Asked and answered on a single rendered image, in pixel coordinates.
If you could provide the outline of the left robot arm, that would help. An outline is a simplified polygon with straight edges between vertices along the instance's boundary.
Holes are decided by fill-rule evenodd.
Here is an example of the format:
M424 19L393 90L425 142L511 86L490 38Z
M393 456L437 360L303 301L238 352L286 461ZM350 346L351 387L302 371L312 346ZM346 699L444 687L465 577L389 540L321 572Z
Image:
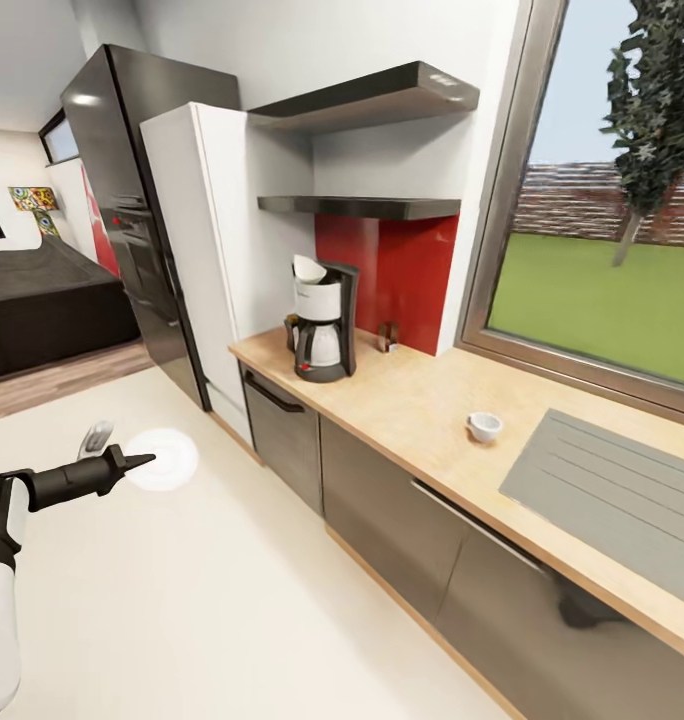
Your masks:
M104 497L124 474L157 455L123 455L119 444L103 447L114 423L91 423L74 463L35 473L0 473L0 711L16 696L21 682L15 596L15 553L21 551L27 512L96 493Z

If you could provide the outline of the coffee cup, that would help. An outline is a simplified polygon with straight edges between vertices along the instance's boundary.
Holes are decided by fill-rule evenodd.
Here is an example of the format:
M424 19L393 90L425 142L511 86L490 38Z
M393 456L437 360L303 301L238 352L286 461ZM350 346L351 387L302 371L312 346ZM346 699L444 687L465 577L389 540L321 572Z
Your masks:
M492 441L502 429L500 420L491 414L484 414L483 412L469 415L466 422L471 428L474 438L485 443Z

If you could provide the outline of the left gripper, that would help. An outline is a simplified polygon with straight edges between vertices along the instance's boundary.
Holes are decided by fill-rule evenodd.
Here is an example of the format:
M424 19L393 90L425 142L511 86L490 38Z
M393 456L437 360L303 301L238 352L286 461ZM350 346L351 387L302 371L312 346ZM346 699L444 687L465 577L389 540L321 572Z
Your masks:
M66 501L91 493L104 497L126 472L155 459L157 455L154 454L123 455L121 446L115 444L103 450L100 457L60 466L68 486Z

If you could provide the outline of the paper coffee filter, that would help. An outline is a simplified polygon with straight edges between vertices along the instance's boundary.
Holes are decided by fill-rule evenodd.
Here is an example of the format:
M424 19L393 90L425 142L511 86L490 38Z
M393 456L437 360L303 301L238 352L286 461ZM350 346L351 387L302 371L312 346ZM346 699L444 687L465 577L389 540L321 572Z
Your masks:
M298 275L300 282L305 285L318 285L326 275L326 269L316 264L315 261L300 255L295 255L293 263L294 272Z

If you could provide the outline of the saucer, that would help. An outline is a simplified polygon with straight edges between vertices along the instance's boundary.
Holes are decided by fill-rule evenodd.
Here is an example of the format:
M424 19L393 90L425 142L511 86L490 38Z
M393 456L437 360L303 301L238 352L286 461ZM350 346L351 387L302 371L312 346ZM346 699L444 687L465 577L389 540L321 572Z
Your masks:
M196 473L198 451L190 437L180 431L156 428L137 435L123 455L157 455L126 472L124 476L134 485L150 492L174 491L188 483Z

